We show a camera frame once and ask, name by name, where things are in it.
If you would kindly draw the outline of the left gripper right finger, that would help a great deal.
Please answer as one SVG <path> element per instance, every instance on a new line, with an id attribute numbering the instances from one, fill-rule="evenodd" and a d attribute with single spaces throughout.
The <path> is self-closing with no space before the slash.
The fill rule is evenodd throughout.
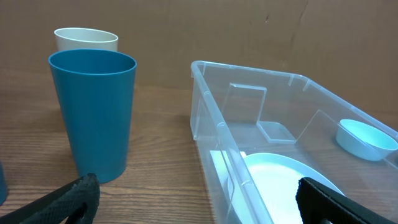
<path id="1" fill-rule="evenodd" d="M 310 177 L 298 181 L 295 198 L 303 224 L 395 224 Z"/>

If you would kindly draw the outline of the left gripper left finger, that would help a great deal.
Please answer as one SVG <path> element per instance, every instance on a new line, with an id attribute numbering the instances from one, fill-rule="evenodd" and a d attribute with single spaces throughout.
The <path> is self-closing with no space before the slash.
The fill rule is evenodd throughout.
<path id="1" fill-rule="evenodd" d="M 92 224 L 100 204 L 100 184 L 89 173 L 1 217 L 1 224 Z"/>

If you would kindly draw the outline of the grey plate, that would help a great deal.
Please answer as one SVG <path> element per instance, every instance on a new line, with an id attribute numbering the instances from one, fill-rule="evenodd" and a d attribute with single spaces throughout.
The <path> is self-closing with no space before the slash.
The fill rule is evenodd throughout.
<path id="1" fill-rule="evenodd" d="M 303 177 L 311 177 L 342 193 L 321 173 L 286 156 L 261 152 L 244 157 L 244 162 L 273 223 L 303 222 L 295 199 Z"/>

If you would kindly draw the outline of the light blue bowl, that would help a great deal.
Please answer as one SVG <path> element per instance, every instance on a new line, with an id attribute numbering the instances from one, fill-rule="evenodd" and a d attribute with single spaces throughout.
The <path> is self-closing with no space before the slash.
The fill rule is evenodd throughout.
<path id="1" fill-rule="evenodd" d="M 353 119 L 342 119 L 337 143 L 352 155 L 367 161 L 381 161 L 397 150 L 397 141 L 381 130 Z"/>

